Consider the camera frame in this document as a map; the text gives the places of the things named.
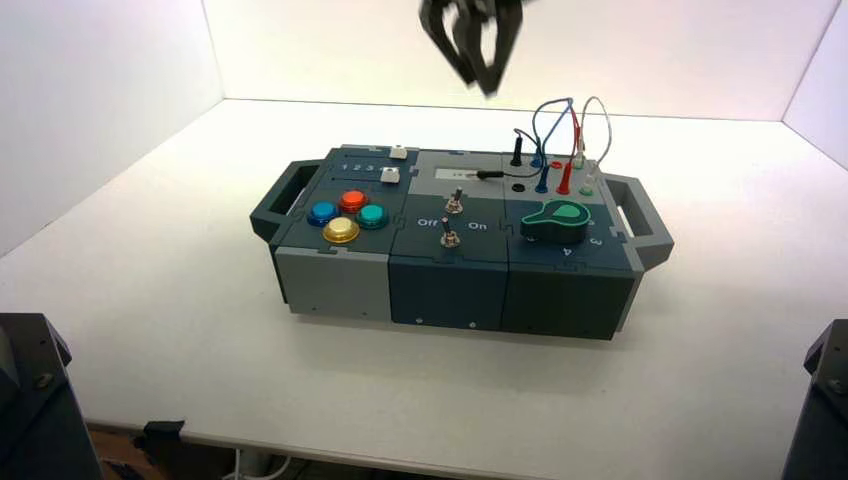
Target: small white button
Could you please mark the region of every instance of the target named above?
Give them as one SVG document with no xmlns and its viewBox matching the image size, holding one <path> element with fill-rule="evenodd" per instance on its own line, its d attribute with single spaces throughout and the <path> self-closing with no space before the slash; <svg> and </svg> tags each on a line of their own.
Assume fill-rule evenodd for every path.
<svg viewBox="0 0 848 480">
<path fill-rule="evenodd" d="M 380 174 L 380 181 L 383 183 L 400 183 L 400 169 L 397 167 L 383 167 L 383 173 Z"/>
<path fill-rule="evenodd" d="M 392 160 L 406 160 L 406 149 L 400 145 L 395 145 L 389 152 L 389 158 Z"/>
</svg>

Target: blue button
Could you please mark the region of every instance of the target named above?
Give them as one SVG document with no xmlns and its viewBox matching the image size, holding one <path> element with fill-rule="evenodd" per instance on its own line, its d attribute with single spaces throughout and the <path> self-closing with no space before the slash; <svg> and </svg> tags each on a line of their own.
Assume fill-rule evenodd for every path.
<svg viewBox="0 0 848 480">
<path fill-rule="evenodd" d="M 386 209 L 380 205 L 366 205 L 359 211 L 356 216 L 356 221 L 362 228 L 376 230 L 383 228 L 389 221 L 389 216 L 386 214 Z"/>
<path fill-rule="evenodd" d="M 310 210 L 309 215 L 306 216 L 306 221 L 309 222 L 310 225 L 323 227 L 330 223 L 330 220 L 338 216 L 339 209 L 334 204 L 330 202 L 318 202 L 315 205 L 312 205 L 312 210 Z"/>
</svg>

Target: screw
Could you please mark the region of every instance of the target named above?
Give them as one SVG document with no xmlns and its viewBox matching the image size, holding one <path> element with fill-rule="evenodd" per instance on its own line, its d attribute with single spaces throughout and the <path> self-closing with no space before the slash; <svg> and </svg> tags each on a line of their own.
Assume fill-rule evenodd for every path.
<svg viewBox="0 0 848 480">
<path fill-rule="evenodd" d="M 42 373 L 41 375 L 35 377 L 32 381 L 33 386 L 36 390 L 44 390 L 50 385 L 50 382 L 53 381 L 53 375 L 50 373 Z"/>
<path fill-rule="evenodd" d="M 839 395 L 840 397 L 848 395 L 848 386 L 846 386 L 844 383 L 842 383 L 836 378 L 831 378 L 830 380 L 828 380 L 827 387 L 830 388 L 833 393 Z"/>
</svg>

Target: red button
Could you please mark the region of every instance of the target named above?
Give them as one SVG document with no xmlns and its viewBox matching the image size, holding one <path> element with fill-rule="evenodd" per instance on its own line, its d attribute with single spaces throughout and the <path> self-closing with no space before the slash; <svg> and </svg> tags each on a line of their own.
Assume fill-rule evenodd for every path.
<svg viewBox="0 0 848 480">
<path fill-rule="evenodd" d="M 342 195 L 342 201 L 339 204 L 342 211 L 345 213 L 356 213 L 368 203 L 368 197 L 359 190 L 348 190 Z"/>
</svg>

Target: white table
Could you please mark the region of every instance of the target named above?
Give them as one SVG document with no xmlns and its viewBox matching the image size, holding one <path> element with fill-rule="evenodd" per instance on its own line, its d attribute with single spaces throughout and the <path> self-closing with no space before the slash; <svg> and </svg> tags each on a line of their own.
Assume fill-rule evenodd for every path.
<svg viewBox="0 0 848 480">
<path fill-rule="evenodd" d="M 804 353 L 848 315 L 848 173 L 782 124 L 614 119 L 605 171 L 677 244 L 612 342 L 288 312 L 248 215 L 290 161 L 509 151 L 529 117 L 226 101 L 0 259 L 0 311 L 47 314 L 96 423 L 454 475 L 775 478 Z"/>
</svg>

